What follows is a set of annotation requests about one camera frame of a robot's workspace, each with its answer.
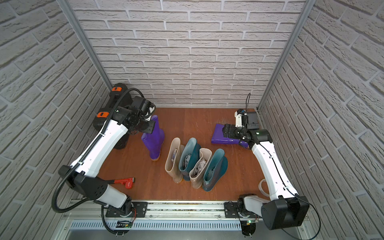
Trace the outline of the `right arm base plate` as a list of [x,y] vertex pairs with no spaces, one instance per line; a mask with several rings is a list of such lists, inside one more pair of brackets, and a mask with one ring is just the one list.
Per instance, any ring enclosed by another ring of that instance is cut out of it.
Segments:
[[237,219],[249,219],[259,220],[261,217],[253,212],[245,209],[245,205],[241,202],[228,201],[224,203],[225,216],[226,218],[237,218]]

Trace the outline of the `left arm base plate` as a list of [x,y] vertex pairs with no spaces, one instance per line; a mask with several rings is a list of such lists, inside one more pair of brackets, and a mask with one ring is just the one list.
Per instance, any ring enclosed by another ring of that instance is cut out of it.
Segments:
[[148,202],[128,202],[121,208],[108,207],[107,218],[144,218],[147,212]]

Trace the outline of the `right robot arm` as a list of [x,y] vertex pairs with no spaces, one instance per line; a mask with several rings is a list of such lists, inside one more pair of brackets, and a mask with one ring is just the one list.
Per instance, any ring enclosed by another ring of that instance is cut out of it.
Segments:
[[248,130],[226,124],[223,136],[246,142],[257,158],[263,171],[268,190],[269,200],[248,195],[241,197],[243,209],[262,217],[269,230],[299,227],[302,225],[310,204],[304,196],[300,197],[289,181],[267,130]]

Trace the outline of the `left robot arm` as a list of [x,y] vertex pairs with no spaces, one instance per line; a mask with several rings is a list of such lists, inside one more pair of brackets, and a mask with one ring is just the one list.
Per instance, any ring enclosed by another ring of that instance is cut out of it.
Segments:
[[[112,186],[112,183],[98,178],[99,171],[118,141],[131,132],[152,133],[155,122],[151,119],[156,110],[154,104],[129,108],[114,107],[108,114],[102,129],[86,150],[70,165],[62,166],[59,174],[62,181],[54,191],[52,209],[57,213],[68,212],[87,201],[115,209],[122,217],[133,210],[131,198]],[[85,199],[61,209],[57,198],[64,185],[82,194]]]

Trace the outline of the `beige rain boot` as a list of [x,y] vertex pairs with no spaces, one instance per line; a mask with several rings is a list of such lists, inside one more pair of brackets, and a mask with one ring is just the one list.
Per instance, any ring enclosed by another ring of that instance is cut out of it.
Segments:
[[199,159],[193,169],[189,172],[190,181],[194,189],[198,189],[203,184],[205,171],[212,158],[212,151],[207,148],[199,150]]
[[184,149],[185,146],[181,144],[181,139],[174,138],[171,143],[169,154],[165,164],[166,172],[172,177],[173,181],[177,184],[180,183],[183,179],[183,174],[179,169],[179,163]]

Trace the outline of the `purple rain boot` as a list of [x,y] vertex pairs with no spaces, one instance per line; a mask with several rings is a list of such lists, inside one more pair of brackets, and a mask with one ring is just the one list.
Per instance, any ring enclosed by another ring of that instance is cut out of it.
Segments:
[[239,145],[245,149],[249,148],[249,145],[244,141],[224,137],[223,128],[224,128],[224,125],[216,124],[213,136],[211,138],[212,144]]
[[158,116],[154,115],[152,120],[155,121],[153,132],[151,134],[143,133],[142,141],[149,150],[151,160],[157,161],[161,155],[165,133],[164,130],[160,128]]

